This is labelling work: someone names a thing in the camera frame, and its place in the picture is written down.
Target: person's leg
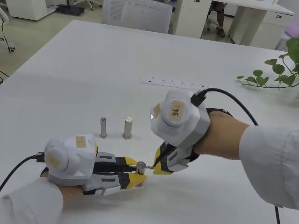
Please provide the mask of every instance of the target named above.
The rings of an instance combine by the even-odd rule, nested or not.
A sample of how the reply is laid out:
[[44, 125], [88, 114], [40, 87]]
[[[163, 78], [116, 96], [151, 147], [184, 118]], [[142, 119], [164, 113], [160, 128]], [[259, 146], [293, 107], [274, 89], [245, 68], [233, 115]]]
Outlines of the person's leg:
[[225, 32], [223, 30], [223, 22], [224, 22], [224, 4], [222, 2], [217, 2], [215, 5], [215, 11], [217, 12], [217, 34], [221, 37], [225, 37]]

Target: silver cylinder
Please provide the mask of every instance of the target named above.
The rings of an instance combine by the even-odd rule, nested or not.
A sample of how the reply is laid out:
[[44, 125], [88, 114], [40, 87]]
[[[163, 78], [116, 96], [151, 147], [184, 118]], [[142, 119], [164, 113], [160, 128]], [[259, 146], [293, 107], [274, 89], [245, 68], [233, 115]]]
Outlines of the silver cylinder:
[[125, 129], [122, 134], [124, 139], [130, 139], [132, 137], [132, 126], [133, 126], [133, 119], [131, 117], [125, 118]]
[[107, 132], [106, 132], [106, 118], [101, 118], [101, 134], [100, 137], [105, 139], [107, 138]]
[[[144, 173], [145, 173], [145, 168], [146, 168], [146, 164], [145, 164], [145, 162], [142, 162], [142, 161], [138, 162], [138, 163], [136, 164], [136, 173], [137, 173], [137, 174], [140, 174], [140, 175], [144, 175]], [[136, 187], [141, 187], [143, 184], [144, 184], [144, 182], [142, 182], [142, 183], [136, 185]]]

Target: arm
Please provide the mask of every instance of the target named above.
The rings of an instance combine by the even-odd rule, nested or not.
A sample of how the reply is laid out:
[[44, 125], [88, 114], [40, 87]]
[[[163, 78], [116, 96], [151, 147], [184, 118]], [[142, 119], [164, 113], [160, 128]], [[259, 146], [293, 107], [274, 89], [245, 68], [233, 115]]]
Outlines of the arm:
[[211, 113], [210, 119], [194, 152], [241, 159], [262, 199], [299, 209], [299, 131], [249, 126], [221, 112]]
[[5, 224], [55, 224], [64, 202], [82, 194], [79, 187], [58, 187], [44, 177], [0, 198]]

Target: chair wheel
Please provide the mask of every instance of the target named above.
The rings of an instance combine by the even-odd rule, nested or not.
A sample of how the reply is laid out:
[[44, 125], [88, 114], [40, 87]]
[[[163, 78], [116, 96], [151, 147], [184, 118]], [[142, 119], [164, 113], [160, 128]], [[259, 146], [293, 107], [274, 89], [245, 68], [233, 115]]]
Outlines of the chair wheel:
[[14, 53], [15, 52], [15, 48], [9, 48], [8, 49], [10, 53]]

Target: white power strip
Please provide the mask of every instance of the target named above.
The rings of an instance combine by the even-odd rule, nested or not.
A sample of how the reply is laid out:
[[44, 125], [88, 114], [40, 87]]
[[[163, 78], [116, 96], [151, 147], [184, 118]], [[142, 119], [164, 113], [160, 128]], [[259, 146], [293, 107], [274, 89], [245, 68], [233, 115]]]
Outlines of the white power strip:
[[188, 89], [188, 90], [196, 90], [196, 91], [202, 91], [204, 89], [211, 88], [211, 86], [207, 86], [207, 85], [203, 85], [203, 84], [196, 84], [193, 82], [182, 82], [182, 81], [178, 81], [176, 79], [164, 79], [164, 78], [158, 78], [155, 76], [140, 77], [139, 81], [140, 81], [140, 83], [143, 83], [143, 84], [169, 86], [169, 87]]

